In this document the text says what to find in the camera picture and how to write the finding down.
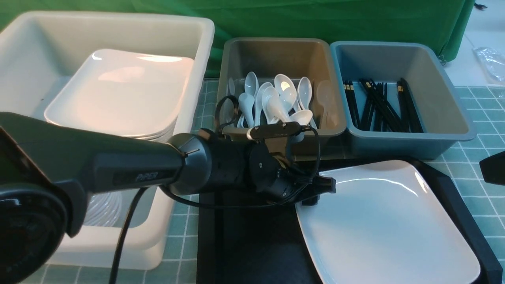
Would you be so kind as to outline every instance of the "white floor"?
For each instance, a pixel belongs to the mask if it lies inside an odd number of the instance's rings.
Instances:
[[[445,65],[454,86],[505,86],[488,79],[473,48],[488,47],[500,51],[505,58],[505,0],[476,0],[488,6],[484,11],[473,9],[458,56]]]

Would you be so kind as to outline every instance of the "blue-gray plastic bin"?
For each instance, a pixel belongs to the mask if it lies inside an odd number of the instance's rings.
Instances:
[[[350,147],[360,157],[400,155],[435,159],[457,141],[477,132],[435,53],[427,46],[401,42],[337,41],[331,51],[344,102]],[[353,124],[342,80],[352,80],[358,109],[366,93],[360,78],[388,83],[388,100],[398,111],[396,82],[404,78],[411,90],[425,133],[363,131]]]

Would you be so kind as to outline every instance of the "gray plastic bin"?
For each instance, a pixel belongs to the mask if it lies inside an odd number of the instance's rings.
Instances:
[[[477,132],[461,107],[455,89],[435,53],[415,43],[337,41],[331,50],[353,154],[361,157],[406,155],[435,159],[457,141],[469,141]],[[425,133],[374,132],[357,129],[351,121],[342,80],[352,80],[361,113],[365,91],[360,78],[387,82],[388,100],[398,111],[396,82],[407,80]]]
[[[274,77],[279,73],[290,77],[295,86],[302,77],[308,77],[313,87],[309,108],[319,128],[321,146],[329,138],[345,131],[343,102],[330,46],[326,42],[311,38],[234,38],[227,41],[219,77],[218,101],[230,94],[230,82],[236,97],[244,92],[245,76],[250,71],[257,75],[260,85],[266,81],[273,84]],[[221,123],[231,118],[232,104],[228,102],[221,111]],[[328,115],[323,121],[325,108]],[[226,127],[224,133],[233,140],[246,139],[247,129]],[[306,132],[305,139],[293,145],[293,153],[312,155],[316,151],[315,145],[314,134]]]

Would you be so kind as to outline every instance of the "white ceramic spoon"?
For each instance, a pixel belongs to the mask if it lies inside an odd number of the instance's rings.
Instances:
[[[307,77],[302,77],[300,83],[298,83],[298,102],[300,103],[301,109],[308,110],[309,104],[312,100],[312,85],[311,81]],[[312,118],[310,125],[317,129],[316,123]]]
[[[244,128],[244,114],[241,114],[238,118],[237,128]]]
[[[256,74],[254,72],[249,72],[245,77],[244,92],[254,97],[259,87],[260,84],[258,83]]]
[[[294,106],[298,107],[298,110],[300,110],[300,107],[298,105],[298,101],[296,99],[296,89],[294,87],[287,87],[282,91],[282,93],[279,93],[281,97],[282,104],[284,105],[284,109],[289,113]]]
[[[290,118],[293,121],[298,122],[299,125],[308,125],[312,119],[312,111],[311,110],[301,110],[299,112],[293,113]]]
[[[277,76],[275,76],[274,86],[275,86],[275,89],[277,90],[277,92],[279,92],[279,94],[284,92],[284,90],[289,87],[294,88],[293,81],[291,81],[291,79],[289,79],[289,77],[284,74],[277,74]]]
[[[258,126],[261,124],[261,111],[263,111],[263,93],[265,92],[267,87],[271,87],[272,83],[266,82],[263,83],[258,89],[258,93],[256,94],[255,103],[254,103],[254,126]]]
[[[240,111],[244,114],[245,121],[247,122],[247,126],[249,128],[254,125],[253,118],[253,106],[254,106],[254,97],[249,95],[248,93],[242,93],[238,97],[238,106],[240,107]]]
[[[274,90],[275,90],[275,88],[272,86],[271,83],[268,83],[268,84],[269,85],[267,85],[265,87],[265,89],[263,90],[263,92],[262,92],[261,104],[262,104],[262,107],[263,107],[263,113],[265,114],[265,117],[267,118],[267,124],[274,124],[274,123],[279,122],[279,118],[275,117],[274,115],[272,115],[268,111],[268,109],[267,109],[267,102],[268,102],[268,100],[270,99],[270,97],[273,94],[273,92],[272,92],[272,90],[270,88],[272,88]]]
[[[289,114],[284,109],[284,105],[281,101],[280,95],[274,87],[267,87],[265,90],[264,98],[266,101],[266,110],[270,112],[271,115],[278,117],[282,122],[291,122]]]
[[[230,90],[230,95],[234,96],[235,95],[235,81],[233,81],[232,77],[228,78],[228,89]]]

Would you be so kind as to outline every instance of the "robotic arm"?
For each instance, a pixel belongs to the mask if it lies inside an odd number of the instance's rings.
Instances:
[[[234,190],[293,204],[334,193],[334,179],[308,175],[289,157],[303,130],[266,125],[236,142],[201,129],[162,144],[0,113],[0,282],[22,281],[64,234],[75,236],[93,194],[161,185],[168,195]]]

